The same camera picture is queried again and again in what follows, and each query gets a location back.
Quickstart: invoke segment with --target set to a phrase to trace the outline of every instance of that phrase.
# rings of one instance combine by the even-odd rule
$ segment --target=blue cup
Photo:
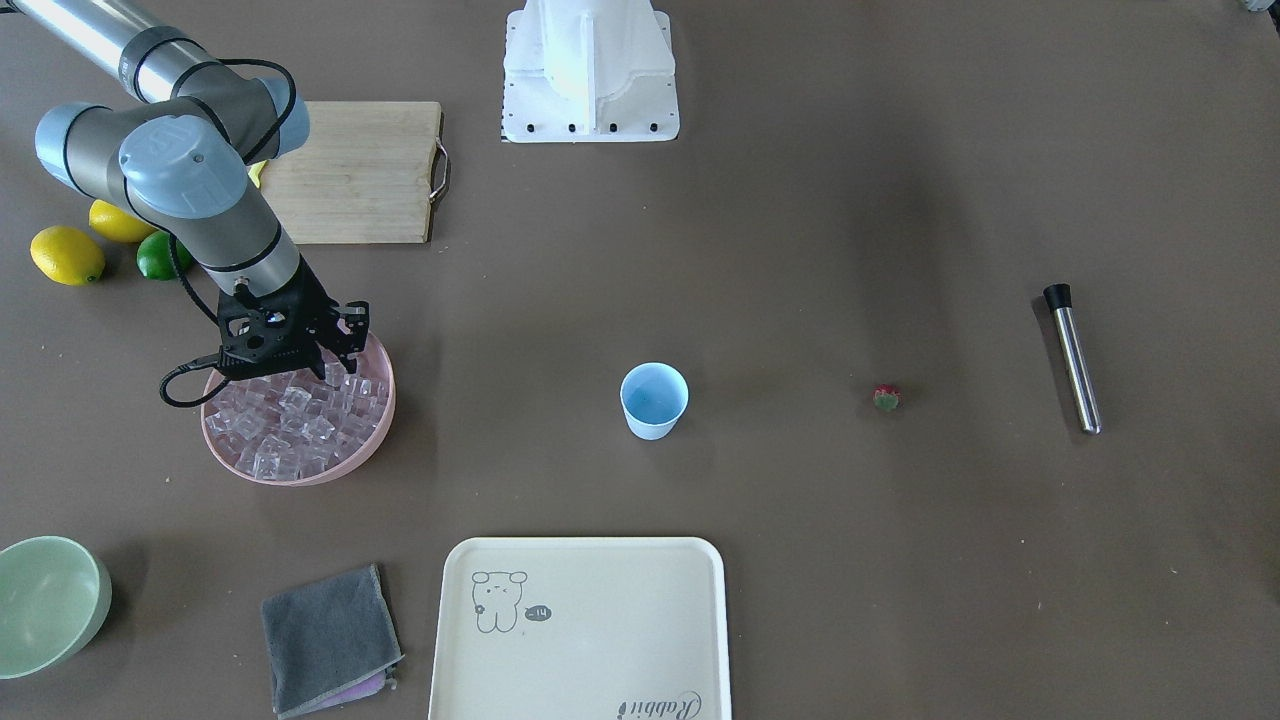
[[[689,384],[671,365],[645,363],[622,378],[622,413],[640,439],[658,439],[671,432],[689,407]]]

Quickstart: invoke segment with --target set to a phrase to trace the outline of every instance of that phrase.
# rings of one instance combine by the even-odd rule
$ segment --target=cartoon bear print
[[[526,573],[475,573],[471,600],[476,606],[476,626],[481,633],[509,633],[520,616],[522,583]]]

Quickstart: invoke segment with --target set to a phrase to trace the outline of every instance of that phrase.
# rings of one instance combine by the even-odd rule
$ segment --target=white plastic robot base
[[[680,132],[671,19],[648,0],[529,0],[507,18],[502,136],[652,142]]]

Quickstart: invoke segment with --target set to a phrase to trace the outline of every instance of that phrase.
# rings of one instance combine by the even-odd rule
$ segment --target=white tray
[[[719,552],[699,538],[460,543],[428,717],[730,720]]]

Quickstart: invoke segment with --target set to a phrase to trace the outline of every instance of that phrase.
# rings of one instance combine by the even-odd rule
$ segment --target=gray towel
[[[280,720],[380,691],[404,657],[376,565],[264,600],[262,629]]]

